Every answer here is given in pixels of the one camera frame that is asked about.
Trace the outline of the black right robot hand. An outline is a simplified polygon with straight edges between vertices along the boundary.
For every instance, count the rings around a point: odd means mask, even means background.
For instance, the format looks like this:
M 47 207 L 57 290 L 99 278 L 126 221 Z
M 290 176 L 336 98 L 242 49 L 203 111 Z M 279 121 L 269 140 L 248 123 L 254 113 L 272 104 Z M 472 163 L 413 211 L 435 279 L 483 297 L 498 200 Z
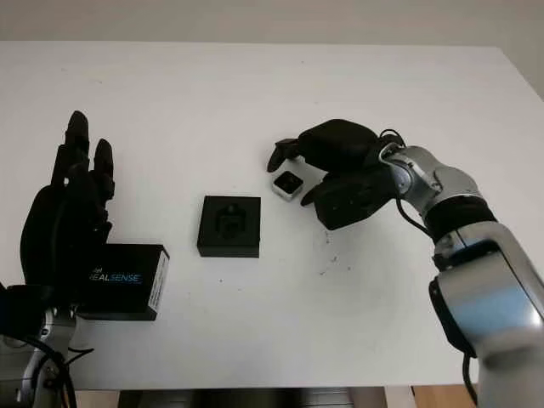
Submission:
M 307 206 L 324 194 L 328 182 L 362 169 L 377 142 L 378 135 L 368 127 L 331 119 L 300 133 L 295 139 L 276 142 L 267 171 L 272 173 L 283 162 L 301 157 L 306 164 L 326 172 L 323 181 L 301 200 L 301 204 Z

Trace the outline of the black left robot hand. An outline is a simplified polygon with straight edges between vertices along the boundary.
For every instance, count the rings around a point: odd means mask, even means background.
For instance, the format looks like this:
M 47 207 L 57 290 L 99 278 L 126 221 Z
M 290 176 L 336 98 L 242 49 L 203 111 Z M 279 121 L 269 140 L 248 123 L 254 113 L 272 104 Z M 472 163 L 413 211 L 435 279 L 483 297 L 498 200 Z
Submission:
M 36 194 L 20 238 L 25 283 L 40 286 L 52 305 L 79 306 L 84 281 L 111 231 L 106 204 L 115 193 L 111 144 L 89 150 L 87 117 L 74 111 L 49 184 Z

